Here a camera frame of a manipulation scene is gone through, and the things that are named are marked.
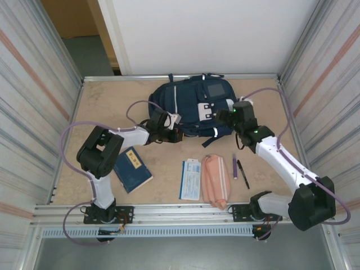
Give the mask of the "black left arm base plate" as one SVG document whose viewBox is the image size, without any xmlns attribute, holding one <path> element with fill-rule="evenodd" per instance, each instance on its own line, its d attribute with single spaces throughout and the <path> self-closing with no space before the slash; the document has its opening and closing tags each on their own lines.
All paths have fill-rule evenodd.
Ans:
<svg viewBox="0 0 360 270">
<path fill-rule="evenodd" d="M 92 206 L 82 206 L 80 212 L 84 214 L 83 223 L 84 224 L 131 224 L 134 217 L 134 207 L 133 206 L 116 206 L 115 214 L 109 220 L 97 218 L 97 215 L 94 213 L 94 208 Z"/>
</svg>

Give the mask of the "long aluminium mounting rail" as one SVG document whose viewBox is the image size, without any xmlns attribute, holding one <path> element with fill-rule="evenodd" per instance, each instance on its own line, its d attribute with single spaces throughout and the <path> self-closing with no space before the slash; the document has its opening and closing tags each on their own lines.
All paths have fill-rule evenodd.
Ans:
<svg viewBox="0 0 360 270">
<path fill-rule="evenodd" d="M 207 204 L 135 204 L 132 224 L 140 225 L 216 225 L 233 222 L 230 210 L 220 210 Z M 30 225 L 59 227 L 70 205 L 36 206 Z"/>
</svg>

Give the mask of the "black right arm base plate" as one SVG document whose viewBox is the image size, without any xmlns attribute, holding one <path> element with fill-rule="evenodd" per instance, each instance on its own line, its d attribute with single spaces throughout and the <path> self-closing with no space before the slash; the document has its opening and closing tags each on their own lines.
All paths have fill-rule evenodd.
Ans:
<svg viewBox="0 0 360 270">
<path fill-rule="evenodd" d="M 234 222 L 274 222 L 283 217 L 275 214 L 263 213 L 257 206 L 252 204 L 232 204 L 227 209 Z"/>
</svg>

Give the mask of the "white door frame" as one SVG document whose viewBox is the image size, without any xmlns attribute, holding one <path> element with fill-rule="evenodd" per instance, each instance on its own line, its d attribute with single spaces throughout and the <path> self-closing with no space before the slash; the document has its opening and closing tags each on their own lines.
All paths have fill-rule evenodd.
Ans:
<svg viewBox="0 0 360 270">
<path fill-rule="evenodd" d="M 122 75 L 132 75 L 127 50 L 124 44 L 123 35 L 120 29 L 118 18 L 115 12 L 113 0 L 98 0 L 106 29 L 108 31 L 116 60 L 119 64 Z"/>
</svg>

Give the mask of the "pink pencil case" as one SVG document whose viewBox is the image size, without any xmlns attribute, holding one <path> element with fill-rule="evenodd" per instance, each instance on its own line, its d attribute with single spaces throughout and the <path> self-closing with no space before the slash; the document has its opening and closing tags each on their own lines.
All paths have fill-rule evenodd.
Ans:
<svg viewBox="0 0 360 270">
<path fill-rule="evenodd" d="M 201 189 L 205 203 L 224 210 L 231 194 L 231 183 L 224 159 L 206 155 L 201 163 Z"/>
</svg>

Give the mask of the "white blue plastic card pack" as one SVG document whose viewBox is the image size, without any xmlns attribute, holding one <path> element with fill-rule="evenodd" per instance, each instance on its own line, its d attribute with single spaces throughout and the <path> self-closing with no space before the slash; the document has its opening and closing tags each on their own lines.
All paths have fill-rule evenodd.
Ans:
<svg viewBox="0 0 360 270">
<path fill-rule="evenodd" d="M 187 159 L 182 164 L 182 179 L 179 199 L 198 201 L 200 199 L 201 163 Z"/>
</svg>

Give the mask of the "navy blue backpack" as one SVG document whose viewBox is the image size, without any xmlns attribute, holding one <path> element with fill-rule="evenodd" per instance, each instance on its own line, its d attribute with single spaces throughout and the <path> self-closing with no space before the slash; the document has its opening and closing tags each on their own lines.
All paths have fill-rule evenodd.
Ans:
<svg viewBox="0 0 360 270">
<path fill-rule="evenodd" d="M 150 94 L 148 113 L 152 115 L 156 105 L 163 110 L 180 116 L 174 126 L 187 137 L 208 137 L 202 146 L 207 147 L 215 140 L 232 134 L 232 129 L 215 121 L 221 109 L 233 110 L 239 99 L 223 75 L 202 74 L 181 81 L 169 82 Z"/>
</svg>

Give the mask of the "navy blue book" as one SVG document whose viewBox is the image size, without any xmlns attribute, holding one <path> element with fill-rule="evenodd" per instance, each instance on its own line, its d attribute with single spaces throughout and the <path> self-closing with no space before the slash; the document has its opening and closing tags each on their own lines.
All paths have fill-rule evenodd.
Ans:
<svg viewBox="0 0 360 270">
<path fill-rule="evenodd" d="M 129 147 L 119 154 L 114 172 L 128 194 L 153 179 L 134 147 Z"/>
</svg>

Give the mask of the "black pen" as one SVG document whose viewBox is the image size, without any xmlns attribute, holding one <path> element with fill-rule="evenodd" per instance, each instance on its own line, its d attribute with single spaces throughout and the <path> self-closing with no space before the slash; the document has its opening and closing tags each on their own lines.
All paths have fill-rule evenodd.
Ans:
<svg viewBox="0 0 360 270">
<path fill-rule="evenodd" d="M 250 189 L 250 185 L 249 185 L 249 183 L 248 183 L 248 179 L 247 179 L 247 177 L 246 177 L 246 174 L 245 174 L 245 171 L 244 171 L 244 169 L 243 169 L 243 167 L 242 167 L 242 164 L 241 164 L 241 162 L 240 162 L 239 160 L 237 160 L 237 165 L 238 165 L 238 168 L 239 168 L 239 170 L 240 170 L 240 172 L 241 172 L 241 174 L 242 174 L 242 176 L 243 176 L 243 179 L 244 179 L 244 181 L 245 181 L 246 187 L 247 187 L 247 189 L 249 190 L 249 189 Z"/>
</svg>

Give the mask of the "aluminium table edge rail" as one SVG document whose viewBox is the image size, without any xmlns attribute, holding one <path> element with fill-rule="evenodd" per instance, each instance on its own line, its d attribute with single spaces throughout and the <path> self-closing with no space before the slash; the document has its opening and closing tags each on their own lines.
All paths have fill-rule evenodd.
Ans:
<svg viewBox="0 0 360 270">
<path fill-rule="evenodd" d="M 274 73 L 243 73 L 224 74 L 224 79 L 278 79 Z M 149 81 L 169 80 L 168 75 L 121 75 L 121 76 L 85 76 L 84 82 L 124 82 L 124 81 Z"/>
<path fill-rule="evenodd" d="M 53 182 L 52 182 L 51 190 L 50 190 L 49 195 L 48 195 L 48 201 L 47 201 L 48 205 L 53 204 L 53 202 L 55 200 L 57 191 L 59 189 L 59 182 L 60 182 L 60 179 L 61 179 L 62 170 L 66 166 L 64 160 L 66 159 L 65 158 L 66 150 L 67 150 L 67 147 L 68 147 L 69 138 L 71 136 L 71 128 L 68 128 L 68 127 L 75 122 L 77 112 L 78 112 L 78 108 L 79 108 L 79 104 L 80 104 L 81 97 L 82 97 L 82 94 L 83 94 L 83 89 L 84 89 L 84 83 L 82 83 L 82 85 L 79 88 L 79 92 L 78 92 L 78 94 L 76 96 L 76 100 L 75 100 L 73 109 L 72 109 L 71 114 L 70 114 L 70 119 L 67 121 L 65 128 L 62 130 L 62 133 L 60 135 L 60 139 L 58 141 L 59 157 L 58 157 L 58 160 L 57 160 L 56 171 L 55 171 L 55 174 L 53 176 Z"/>
<path fill-rule="evenodd" d="M 300 135 L 298 133 L 298 129 L 297 129 L 296 124 L 295 124 L 294 116 L 293 116 L 293 114 L 291 112 L 291 109 L 290 109 L 290 102 L 289 102 L 289 99 L 288 99 L 288 97 L 287 97 L 287 95 L 285 93 L 285 89 L 283 87 L 283 84 L 279 79 L 277 79 L 277 88 L 282 93 L 281 99 L 282 99 L 282 102 L 283 102 L 284 109 L 286 111 L 286 116 L 289 117 L 289 119 L 290 119 L 290 127 L 289 128 L 290 128 L 292 138 L 293 138 L 294 143 L 295 143 L 295 147 L 296 147 L 296 150 L 297 150 L 297 153 L 298 153 L 299 161 L 303 165 L 303 168 L 305 169 L 305 171 L 309 171 L 309 176 L 316 179 L 317 175 L 315 173 L 313 173 L 309 169 L 309 163 L 308 163 L 307 157 L 305 156 L 304 147 L 303 147 L 303 144 L 301 142 Z"/>
</svg>

